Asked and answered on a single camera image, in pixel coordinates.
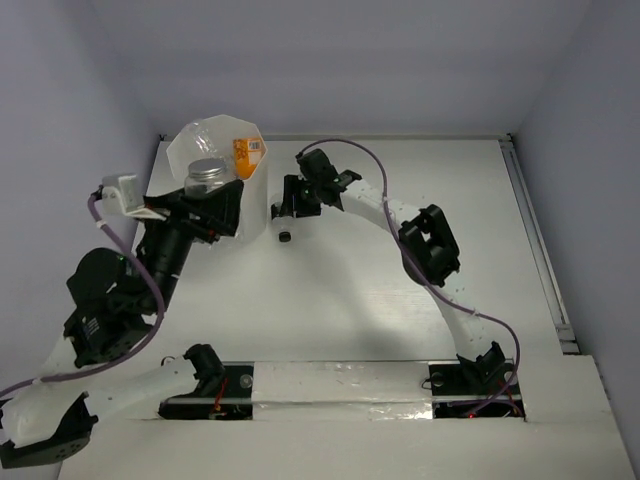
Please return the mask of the clear bottle black label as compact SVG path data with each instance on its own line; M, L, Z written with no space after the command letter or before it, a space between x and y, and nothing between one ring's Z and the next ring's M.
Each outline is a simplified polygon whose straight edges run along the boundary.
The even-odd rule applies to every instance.
M271 205L271 225L277 240L288 243L292 240L296 208L294 200L282 200Z

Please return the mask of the orange juice bottle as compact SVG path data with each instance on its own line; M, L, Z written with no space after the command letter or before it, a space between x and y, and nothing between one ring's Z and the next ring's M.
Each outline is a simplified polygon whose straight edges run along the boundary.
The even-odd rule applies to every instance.
M260 138L238 138L233 140L235 170L242 180L249 179L265 153Z

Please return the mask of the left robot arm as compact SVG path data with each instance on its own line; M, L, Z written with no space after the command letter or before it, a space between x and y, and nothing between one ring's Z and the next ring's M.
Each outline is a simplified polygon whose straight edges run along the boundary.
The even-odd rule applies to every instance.
M158 333L193 244L235 235L243 190L242 181L231 180L200 195L178 189L143 196L125 194L115 180L89 196L99 229L107 229L103 216L114 207L140 221L144 233L135 249L116 240L89 251L68 279L75 308L44 374L1 393L3 468L63 462L89 444L97 425L138 406L168 420L251 416L251 389L242 381L253 368L226 366L206 343L114 386L94 384Z

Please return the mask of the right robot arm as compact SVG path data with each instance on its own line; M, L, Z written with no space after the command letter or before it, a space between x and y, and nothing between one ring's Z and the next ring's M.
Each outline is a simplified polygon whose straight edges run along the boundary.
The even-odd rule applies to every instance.
M479 410L506 396L520 360L508 360L484 325L491 322L508 333L514 330L471 306L461 278L460 247L444 211L435 204L416 207L391 198L385 171L380 173L380 188L353 170L338 171L316 142L304 147L296 162L299 172L285 176L283 198L272 206L272 219L317 217L323 208L332 207L389 233L404 271L428 292L449 329L467 389L459 404Z

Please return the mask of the clear jar silver lid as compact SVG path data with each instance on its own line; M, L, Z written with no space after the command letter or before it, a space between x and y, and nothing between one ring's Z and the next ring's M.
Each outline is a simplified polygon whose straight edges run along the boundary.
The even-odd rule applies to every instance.
M224 158L196 160L188 166L184 180L185 195L194 199L204 198L236 178L234 169Z

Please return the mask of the long clear bottle white cap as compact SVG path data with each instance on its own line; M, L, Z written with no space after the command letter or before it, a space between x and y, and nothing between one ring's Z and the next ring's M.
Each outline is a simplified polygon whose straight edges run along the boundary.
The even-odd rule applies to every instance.
M196 119L178 133L167 150L176 164L188 165L196 160L221 159L231 161L230 143L217 137L218 128L209 119Z

